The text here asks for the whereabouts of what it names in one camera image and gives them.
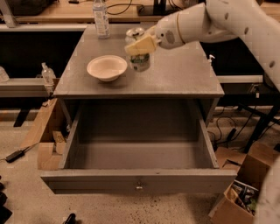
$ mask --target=floor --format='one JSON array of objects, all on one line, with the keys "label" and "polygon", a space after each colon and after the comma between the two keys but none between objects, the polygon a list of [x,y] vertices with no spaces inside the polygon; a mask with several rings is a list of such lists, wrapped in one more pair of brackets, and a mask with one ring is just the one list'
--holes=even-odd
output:
[{"label": "floor", "polygon": [[[267,112],[270,108],[259,109]],[[14,128],[13,124],[18,112],[17,109],[0,110],[0,158],[5,158],[18,149],[32,125],[37,110],[34,109],[29,113],[21,127]],[[238,111],[235,107],[217,108],[208,127],[210,138],[222,142],[232,128],[236,127],[238,132],[249,116],[249,112]],[[253,115],[234,141],[218,146],[241,149],[246,144],[257,120],[258,117]],[[274,147],[280,143],[279,134],[280,127],[273,125],[259,141]],[[13,212],[7,224],[59,224],[63,223],[70,213],[76,214],[76,220],[80,224],[210,224],[208,213],[218,196],[185,193],[130,196],[55,195],[39,177],[36,147],[12,164],[0,161],[0,175],[1,182],[5,185],[3,192],[8,197],[5,207]]]}]

